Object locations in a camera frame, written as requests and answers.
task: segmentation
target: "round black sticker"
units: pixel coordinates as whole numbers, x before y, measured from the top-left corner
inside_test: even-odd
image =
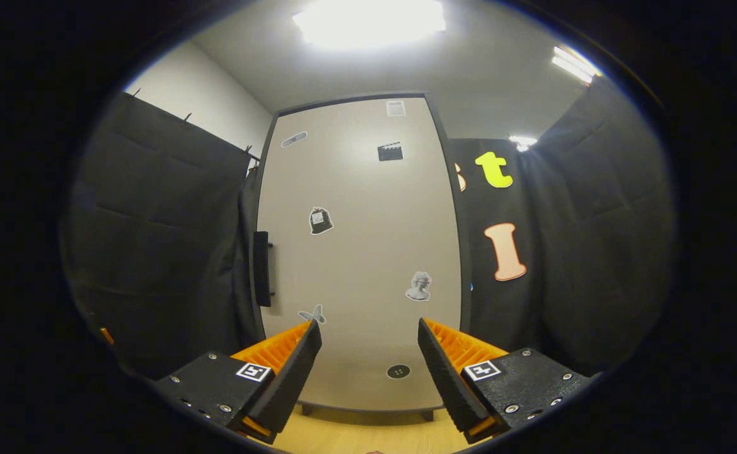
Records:
[[[388,369],[388,377],[393,379],[405,378],[410,375],[410,368],[404,364],[397,364]]]

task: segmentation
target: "black cloth backdrop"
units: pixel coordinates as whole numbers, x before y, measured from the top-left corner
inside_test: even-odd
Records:
[[[62,224],[66,274],[91,328],[106,327],[138,373],[158,378],[239,347],[231,299],[204,282],[236,235],[247,163],[238,147],[128,94],[89,140]]]
[[[520,153],[542,248],[544,348],[581,373],[630,356],[668,296],[677,224],[666,159],[607,78]]]
[[[541,345],[541,269],[539,235],[522,178],[521,153],[506,140],[451,139],[450,145],[466,180],[457,203],[464,205],[468,216],[468,238],[472,251],[472,305],[469,333],[480,340],[509,351],[522,347],[540,349]],[[509,187],[493,187],[475,159],[487,152],[506,159],[503,175],[510,175]],[[514,244],[524,275],[497,281],[497,256],[492,240],[484,230],[492,225],[511,223]]]

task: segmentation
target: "black door handle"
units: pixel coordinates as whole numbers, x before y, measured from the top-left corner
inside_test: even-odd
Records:
[[[269,308],[272,305],[270,297],[275,295],[270,291],[270,267],[268,267],[267,251],[273,243],[267,241],[267,232],[253,232],[253,295],[256,304]]]

